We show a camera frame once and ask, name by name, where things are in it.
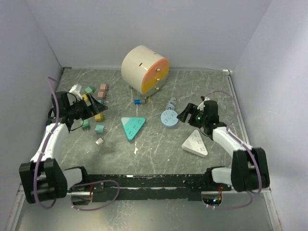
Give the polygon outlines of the yellow plug block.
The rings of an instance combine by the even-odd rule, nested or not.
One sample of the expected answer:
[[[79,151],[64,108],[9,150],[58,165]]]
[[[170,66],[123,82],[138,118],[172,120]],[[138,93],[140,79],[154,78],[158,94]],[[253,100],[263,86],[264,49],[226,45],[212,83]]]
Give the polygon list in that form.
[[[94,116],[96,122],[102,122],[105,120],[105,115],[103,113],[99,113]]]

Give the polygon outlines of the pink plug block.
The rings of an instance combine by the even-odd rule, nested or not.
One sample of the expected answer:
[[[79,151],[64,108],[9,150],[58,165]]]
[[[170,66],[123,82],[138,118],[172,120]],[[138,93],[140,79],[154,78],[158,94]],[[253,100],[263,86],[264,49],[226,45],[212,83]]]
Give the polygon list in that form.
[[[99,99],[106,99],[106,95],[107,95],[106,91],[100,91],[100,92],[98,92],[97,97]]]
[[[110,86],[108,84],[101,84],[100,90],[101,91],[108,91],[110,89]]]

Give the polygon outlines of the yellow plug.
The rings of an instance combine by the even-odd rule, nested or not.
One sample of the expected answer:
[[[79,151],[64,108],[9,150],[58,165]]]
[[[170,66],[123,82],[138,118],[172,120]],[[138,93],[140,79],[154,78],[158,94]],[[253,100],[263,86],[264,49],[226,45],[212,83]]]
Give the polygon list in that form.
[[[88,96],[87,96],[86,94],[83,94],[83,95],[82,95],[82,98],[83,98],[83,100],[84,100],[85,102],[88,102],[88,101],[89,101]]]

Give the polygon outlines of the blue round socket board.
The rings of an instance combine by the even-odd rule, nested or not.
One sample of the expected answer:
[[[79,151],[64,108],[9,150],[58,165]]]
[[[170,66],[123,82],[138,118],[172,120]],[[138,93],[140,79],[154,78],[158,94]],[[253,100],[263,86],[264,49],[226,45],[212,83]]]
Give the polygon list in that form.
[[[165,110],[161,113],[161,123],[166,128],[173,128],[177,125],[179,119],[177,118],[178,113],[175,110],[176,98],[171,97],[167,102]]]

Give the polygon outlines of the teal plug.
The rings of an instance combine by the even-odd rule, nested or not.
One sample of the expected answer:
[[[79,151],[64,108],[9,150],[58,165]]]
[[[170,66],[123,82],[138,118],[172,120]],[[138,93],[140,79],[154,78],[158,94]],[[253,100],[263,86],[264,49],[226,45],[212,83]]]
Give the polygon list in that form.
[[[105,131],[105,126],[104,125],[100,125],[100,124],[97,124],[96,127],[95,127],[95,132],[98,133],[98,134],[103,134]]]

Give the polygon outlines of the white triangular socket board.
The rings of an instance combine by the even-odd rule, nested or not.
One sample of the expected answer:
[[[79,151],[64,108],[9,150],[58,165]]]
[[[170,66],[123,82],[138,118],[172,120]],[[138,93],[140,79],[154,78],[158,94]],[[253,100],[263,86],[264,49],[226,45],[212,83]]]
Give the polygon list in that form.
[[[198,130],[194,130],[181,147],[199,157],[206,157],[208,155],[208,151]]]

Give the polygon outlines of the teal triangular socket board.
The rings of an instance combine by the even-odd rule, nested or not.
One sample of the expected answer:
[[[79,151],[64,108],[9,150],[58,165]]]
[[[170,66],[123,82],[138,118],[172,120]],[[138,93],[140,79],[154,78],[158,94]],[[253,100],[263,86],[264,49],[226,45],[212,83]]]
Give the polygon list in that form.
[[[144,126],[146,119],[144,117],[122,117],[120,121],[127,140],[131,142]]]

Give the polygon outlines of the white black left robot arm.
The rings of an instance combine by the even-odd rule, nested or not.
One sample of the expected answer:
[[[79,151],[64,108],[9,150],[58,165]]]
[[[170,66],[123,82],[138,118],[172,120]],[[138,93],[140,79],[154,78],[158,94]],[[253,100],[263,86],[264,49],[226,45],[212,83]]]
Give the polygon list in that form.
[[[90,180],[83,166],[61,170],[57,158],[62,152],[62,144],[76,120],[89,119],[107,110],[108,107],[91,94],[87,94],[89,102],[69,92],[52,93],[52,109],[48,112],[45,133],[42,142],[31,160],[19,167],[19,175],[24,188],[26,200],[30,204],[64,198],[74,187],[78,192],[86,191]]]

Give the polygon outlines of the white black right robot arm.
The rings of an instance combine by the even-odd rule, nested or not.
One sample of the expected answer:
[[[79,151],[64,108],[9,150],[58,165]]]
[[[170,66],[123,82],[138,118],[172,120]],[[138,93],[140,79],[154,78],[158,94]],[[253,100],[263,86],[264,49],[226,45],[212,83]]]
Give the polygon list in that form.
[[[199,106],[189,103],[177,116],[195,128],[202,128],[205,135],[218,143],[232,158],[230,168],[210,167],[206,170],[205,188],[215,191],[221,184],[232,186],[236,191],[261,191],[270,186],[266,153],[254,148],[234,135],[218,115],[218,103],[213,100]]]

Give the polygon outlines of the round beige drawer cabinet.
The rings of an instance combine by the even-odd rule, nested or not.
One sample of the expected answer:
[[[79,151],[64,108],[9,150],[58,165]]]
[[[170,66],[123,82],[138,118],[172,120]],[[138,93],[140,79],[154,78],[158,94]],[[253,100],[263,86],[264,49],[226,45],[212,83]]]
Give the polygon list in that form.
[[[121,65],[122,78],[144,97],[159,91],[168,72],[169,60],[143,45],[132,49]]]

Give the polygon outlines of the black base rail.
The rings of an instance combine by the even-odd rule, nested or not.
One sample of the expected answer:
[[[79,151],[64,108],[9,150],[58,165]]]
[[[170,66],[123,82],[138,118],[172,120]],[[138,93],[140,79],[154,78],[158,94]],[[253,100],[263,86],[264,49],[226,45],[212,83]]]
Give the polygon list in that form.
[[[223,183],[214,183],[209,174],[158,174],[158,175],[88,175],[89,186],[74,186],[69,194],[93,202],[117,200],[165,200],[187,199],[200,201],[206,193],[218,193],[219,189],[231,191]]]

